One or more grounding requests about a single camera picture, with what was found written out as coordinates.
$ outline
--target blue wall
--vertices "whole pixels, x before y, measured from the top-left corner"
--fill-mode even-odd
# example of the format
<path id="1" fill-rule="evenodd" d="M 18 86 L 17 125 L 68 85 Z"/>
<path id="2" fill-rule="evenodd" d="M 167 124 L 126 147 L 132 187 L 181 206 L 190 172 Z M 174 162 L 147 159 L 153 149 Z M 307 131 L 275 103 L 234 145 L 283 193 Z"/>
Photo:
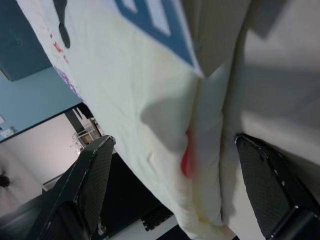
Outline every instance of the blue wall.
<path id="1" fill-rule="evenodd" d="M 3 129 L 14 127 L 20 132 L 80 102 L 52 67 L 18 81 L 0 74 Z"/>

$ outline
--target white wall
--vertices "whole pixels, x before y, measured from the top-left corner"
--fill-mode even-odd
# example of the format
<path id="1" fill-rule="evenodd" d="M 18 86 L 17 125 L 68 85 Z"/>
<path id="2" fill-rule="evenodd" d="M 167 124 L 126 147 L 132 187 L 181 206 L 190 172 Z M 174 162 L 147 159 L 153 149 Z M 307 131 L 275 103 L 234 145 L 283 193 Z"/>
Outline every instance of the white wall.
<path id="1" fill-rule="evenodd" d="M 12 181 L 7 189 L 0 188 L 0 216 L 42 194 L 42 184 L 4 144 L 0 144 L 0 166 Z"/>
<path id="2" fill-rule="evenodd" d="M 46 121 L 4 143 L 43 184 L 64 173 L 78 158 L 75 132 L 64 114 Z"/>

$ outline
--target blue panel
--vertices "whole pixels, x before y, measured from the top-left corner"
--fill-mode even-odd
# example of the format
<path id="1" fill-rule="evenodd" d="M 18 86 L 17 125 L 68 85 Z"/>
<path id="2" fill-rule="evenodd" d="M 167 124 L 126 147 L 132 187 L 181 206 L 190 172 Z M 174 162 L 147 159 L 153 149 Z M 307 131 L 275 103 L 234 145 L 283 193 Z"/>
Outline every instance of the blue panel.
<path id="1" fill-rule="evenodd" d="M 3 129 L 14 127 L 23 131 L 80 102 L 52 67 L 19 81 L 11 82 L 0 75 Z"/>
<path id="2" fill-rule="evenodd" d="M 115 0 L 116 5 L 121 14 L 137 25 L 140 29 L 148 33 L 157 41 L 167 46 L 189 65 L 193 66 L 192 58 L 188 52 L 188 47 L 184 39 L 182 27 L 180 25 L 177 13 L 171 0 L 161 0 L 165 16 L 171 31 L 171 35 L 167 36 L 154 27 L 152 19 L 145 0 L 134 0 L 137 13 L 127 8 L 122 0 Z"/>

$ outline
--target white fabric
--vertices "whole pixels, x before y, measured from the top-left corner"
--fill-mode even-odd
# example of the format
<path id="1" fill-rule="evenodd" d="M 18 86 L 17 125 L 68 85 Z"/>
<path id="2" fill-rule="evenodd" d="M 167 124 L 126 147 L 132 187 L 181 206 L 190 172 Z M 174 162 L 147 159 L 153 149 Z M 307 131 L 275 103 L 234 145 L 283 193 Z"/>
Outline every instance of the white fabric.
<path id="1" fill-rule="evenodd" d="M 248 23 L 244 51 L 240 46 L 236 56 L 220 162 L 223 220 L 241 240 L 264 238 L 246 193 L 236 133 L 287 154 L 320 200 L 320 2 L 260 2 Z"/>
<path id="2" fill-rule="evenodd" d="M 84 99 L 103 131 L 115 137 L 121 157 L 174 212 L 190 238 L 229 240 L 218 227 L 218 161 L 231 60 L 200 84 L 184 64 L 99 0 L 68 1 L 65 25 L 71 47 L 66 49 L 52 0 L 18 3 L 53 66 Z M 198 103 L 203 108 L 193 118 L 200 177 L 192 181 L 183 175 L 181 160 Z"/>

